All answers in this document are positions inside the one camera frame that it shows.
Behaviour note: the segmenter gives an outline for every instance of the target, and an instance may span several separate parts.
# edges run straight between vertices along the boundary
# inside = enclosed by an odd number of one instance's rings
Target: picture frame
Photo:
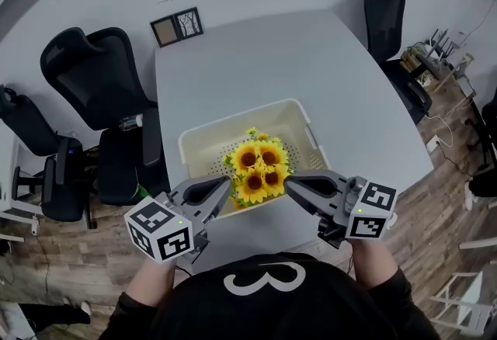
[[[152,21],[150,26],[160,47],[203,34],[199,11],[196,7]]]
[[[150,26],[160,47],[168,46],[181,40],[174,15],[152,21]]]
[[[203,34],[199,11],[196,7],[182,10],[181,12],[173,14],[173,16],[175,18],[176,29],[179,31],[179,38],[181,40]]]

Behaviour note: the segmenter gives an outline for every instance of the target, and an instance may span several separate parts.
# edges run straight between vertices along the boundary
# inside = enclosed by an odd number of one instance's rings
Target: wall socket
[[[426,144],[426,149],[428,152],[431,154],[433,151],[435,151],[435,148],[438,147],[438,143],[440,142],[440,139],[438,138],[437,135],[433,136],[430,141]]]

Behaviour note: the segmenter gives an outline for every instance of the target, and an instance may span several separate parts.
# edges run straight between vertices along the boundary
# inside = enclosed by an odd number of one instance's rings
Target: white table
[[[330,11],[208,29],[157,49],[155,75],[172,188],[188,178],[178,148],[183,131],[289,97],[304,106],[318,143],[340,174],[404,191],[433,169],[387,77]],[[194,269],[296,247],[316,238],[317,222],[288,197],[213,220],[207,227],[211,243]]]
[[[19,140],[17,136],[0,120],[0,218],[31,224],[31,232],[36,234],[38,220],[5,213],[16,208],[33,214],[42,214],[41,208],[18,200],[12,200],[12,175],[17,163]],[[23,238],[0,234],[0,239],[7,241],[23,241]]]

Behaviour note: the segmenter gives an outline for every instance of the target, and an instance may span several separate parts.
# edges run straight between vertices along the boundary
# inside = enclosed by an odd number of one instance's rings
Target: chair armrest
[[[55,159],[47,158],[43,175],[43,187],[41,189],[41,203],[50,203],[54,191],[54,176],[56,175]]]
[[[10,192],[10,198],[12,200],[17,200],[17,189],[19,188],[19,175],[21,168],[16,166],[14,169],[14,175],[12,176],[12,190]]]
[[[58,186],[64,185],[65,166],[68,160],[69,144],[71,139],[64,137],[57,151],[57,163],[55,164],[55,183]]]
[[[147,167],[156,165],[162,156],[161,124],[158,109],[149,108],[143,113],[143,164]]]
[[[76,165],[75,156],[82,153],[82,145],[72,137],[64,137],[57,151],[57,163],[55,164],[55,183],[58,186],[64,185],[67,172],[74,172],[74,168],[68,166]]]
[[[414,97],[411,101],[415,102],[425,113],[427,113],[432,106],[432,99],[426,90],[414,80],[409,80],[405,85]]]

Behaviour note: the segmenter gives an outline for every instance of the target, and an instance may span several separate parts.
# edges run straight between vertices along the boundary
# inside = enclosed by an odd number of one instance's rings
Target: basket handle
[[[312,144],[312,147],[317,150],[318,149],[318,144],[316,143],[316,139],[314,138],[314,134],[312,134],[312,131],[311,131],[311,128],[309,127],[309,125],[307,125],[305,127],[305,133],[307,134],[307,136],[309,137],[309,141],[311,142]]]

